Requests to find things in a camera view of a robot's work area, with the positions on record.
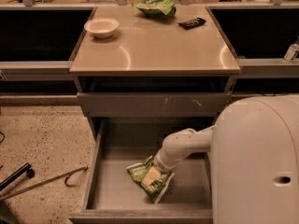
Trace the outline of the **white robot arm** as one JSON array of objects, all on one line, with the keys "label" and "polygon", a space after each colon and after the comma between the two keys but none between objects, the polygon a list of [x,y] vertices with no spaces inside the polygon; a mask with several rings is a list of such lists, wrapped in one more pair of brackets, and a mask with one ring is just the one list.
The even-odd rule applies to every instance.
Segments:
[{"label": "white robot arm", "polygon": [[209,154],[214,224],[299,224],[299,95],[227,106],[214,125],[169,134],[153,163],[174,169]]}]

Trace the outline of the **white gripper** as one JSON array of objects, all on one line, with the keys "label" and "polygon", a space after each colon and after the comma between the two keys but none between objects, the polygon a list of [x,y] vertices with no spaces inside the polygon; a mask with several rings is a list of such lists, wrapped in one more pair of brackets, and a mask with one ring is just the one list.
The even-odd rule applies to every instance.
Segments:
[{"label": "white gripper", "polygon": [[153,181],[158,179],[161,176],[161,172],[172,171],[180,163],[180,160],[169,157],[164,152],[159,151],[155,155],[153,163],[156,167],[151,166],[141,181],[141,186],[144,189],[147,189]]}]

